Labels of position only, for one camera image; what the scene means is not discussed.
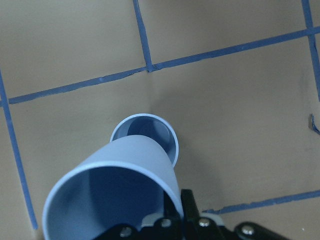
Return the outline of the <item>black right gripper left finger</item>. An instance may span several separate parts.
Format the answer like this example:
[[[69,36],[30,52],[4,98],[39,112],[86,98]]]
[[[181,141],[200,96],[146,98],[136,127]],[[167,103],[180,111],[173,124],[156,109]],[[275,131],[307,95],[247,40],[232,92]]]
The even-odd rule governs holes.
[[[176,210],[176,207],[170,198],[170,196],[167,194],[166,191],[163,191],[163,211],[162,215],[156,220],[156,222],[162,221],[168,222],[169,220],[173,222],[179,222],[180,221],[180,214]]]

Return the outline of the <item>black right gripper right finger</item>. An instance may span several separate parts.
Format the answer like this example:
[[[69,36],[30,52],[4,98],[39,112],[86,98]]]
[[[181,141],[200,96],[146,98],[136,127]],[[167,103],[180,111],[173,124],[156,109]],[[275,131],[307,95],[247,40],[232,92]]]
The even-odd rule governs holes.
[[[200,217],[200,213],[191,189],[182,189],[181,203],[183,208],[183,215],[185,220],[196,220]]]

